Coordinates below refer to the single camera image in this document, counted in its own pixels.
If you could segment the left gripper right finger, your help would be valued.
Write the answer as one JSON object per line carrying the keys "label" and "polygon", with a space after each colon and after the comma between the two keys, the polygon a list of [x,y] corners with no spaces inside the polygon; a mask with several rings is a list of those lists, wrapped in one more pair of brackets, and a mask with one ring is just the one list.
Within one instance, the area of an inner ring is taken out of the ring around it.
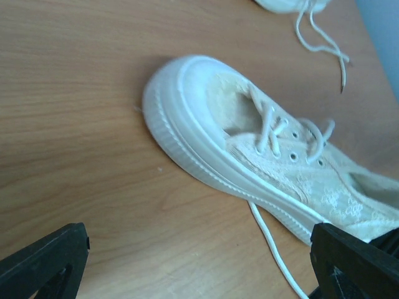
{"label": "left gripper right finger", "polygon": [[309,298],[398,298],[398,229],[364,242],[317,224],[310,240],[319,286]]}

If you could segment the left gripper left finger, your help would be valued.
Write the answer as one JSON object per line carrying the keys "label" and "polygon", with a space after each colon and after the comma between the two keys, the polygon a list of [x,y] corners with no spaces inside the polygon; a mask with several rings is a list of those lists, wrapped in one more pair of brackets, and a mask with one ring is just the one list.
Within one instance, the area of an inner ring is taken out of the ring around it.
{"label": "left gripper left finger", "polygon": [[83,223],[67,224],[1,260],[1,298],[75,298],[90,250]]}

